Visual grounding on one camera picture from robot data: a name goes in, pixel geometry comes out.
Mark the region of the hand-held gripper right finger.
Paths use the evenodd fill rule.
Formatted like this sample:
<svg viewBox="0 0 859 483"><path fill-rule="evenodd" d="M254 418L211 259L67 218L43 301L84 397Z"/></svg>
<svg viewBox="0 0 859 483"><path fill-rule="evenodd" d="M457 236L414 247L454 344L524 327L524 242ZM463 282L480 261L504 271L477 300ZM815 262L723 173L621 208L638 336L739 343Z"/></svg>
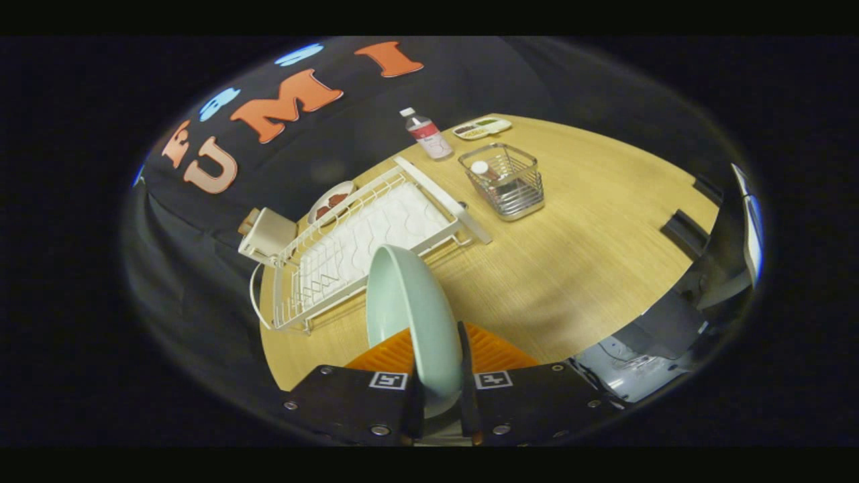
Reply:
<svg viewBox="0 0 859 483"><path fill-rule="evenodd" d="M555 446L587 438L629 412L592 370L572 360L475 371L463 321L461 431L483 447Z"/></svg>

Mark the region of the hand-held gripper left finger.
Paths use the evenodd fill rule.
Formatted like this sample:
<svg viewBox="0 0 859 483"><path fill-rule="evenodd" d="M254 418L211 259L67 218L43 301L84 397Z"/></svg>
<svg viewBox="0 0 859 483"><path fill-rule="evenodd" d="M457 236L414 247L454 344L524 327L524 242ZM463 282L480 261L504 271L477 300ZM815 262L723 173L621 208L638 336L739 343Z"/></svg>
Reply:
<svg viewBox="0 0 859 483"><path fill-rule="evenodd" d="M285 393L282 416L330 443L411 446L425 420L414 355L404 329L346 366L319 365Z"/></svg>

